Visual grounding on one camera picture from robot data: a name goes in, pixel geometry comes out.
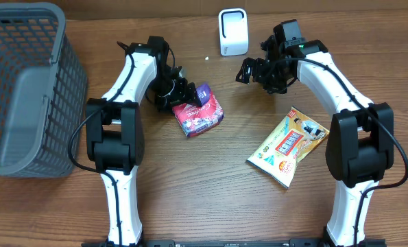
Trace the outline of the red purple tissue pack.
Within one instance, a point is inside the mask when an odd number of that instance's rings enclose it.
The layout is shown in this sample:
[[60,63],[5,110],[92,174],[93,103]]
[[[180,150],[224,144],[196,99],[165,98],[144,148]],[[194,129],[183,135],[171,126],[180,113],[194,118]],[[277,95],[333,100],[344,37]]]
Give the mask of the red purple tissue pack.
[[208,84],[207,103],[205,105],[198,107],[191,104],[181,104],[173,107],[173,113],[187,138],[215,127],[224,118],[224,111]]

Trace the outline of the yellow snack bag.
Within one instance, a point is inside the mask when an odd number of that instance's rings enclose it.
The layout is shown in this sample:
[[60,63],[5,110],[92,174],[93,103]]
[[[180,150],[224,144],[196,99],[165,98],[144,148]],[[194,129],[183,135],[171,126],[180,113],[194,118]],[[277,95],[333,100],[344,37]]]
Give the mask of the yellow snack bag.
[[293,180],[298,163],[328,136],[329,130],[292,107],[247,162],[269,174],[284,188]]

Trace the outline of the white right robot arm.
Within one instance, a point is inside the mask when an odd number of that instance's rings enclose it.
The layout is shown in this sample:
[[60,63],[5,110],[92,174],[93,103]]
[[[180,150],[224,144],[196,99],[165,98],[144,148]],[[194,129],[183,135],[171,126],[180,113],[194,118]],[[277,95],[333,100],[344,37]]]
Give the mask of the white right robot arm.
[[307,40],[297,20],[273,28],[261,43],[264,58],[246,58],[238,82],[258,82],[267,93],[284,94],[295,81],[306,85],[331,117],[326,164],[337,181],[333,212],[318,246],[385,246],[368,239],[365,217],[376,190],[408,179],[408,158],[394,136],[394,113],[360,93],[335,65],[320,40]]

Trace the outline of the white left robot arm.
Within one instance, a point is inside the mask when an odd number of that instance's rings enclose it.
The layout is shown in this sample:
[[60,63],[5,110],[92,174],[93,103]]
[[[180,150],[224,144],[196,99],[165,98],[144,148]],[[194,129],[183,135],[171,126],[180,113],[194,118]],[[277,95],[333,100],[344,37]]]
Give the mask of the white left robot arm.
[[201,106],[194,83],[181,67],[167,64],[174,54],[161,36],[146,43],[119,43],[125,64],[111,89],[86,103],[85,119],[67,144],[70,161],[80,169],[72,145],[81,129],[86,131],[87,155],[101,176],[107,194],[110,229],[101,246],[141,246],[143,225],[139,217],[136,177],[145,153],[140,104],[148,90],[155,94],[158,110],[170,111],[181,104]]

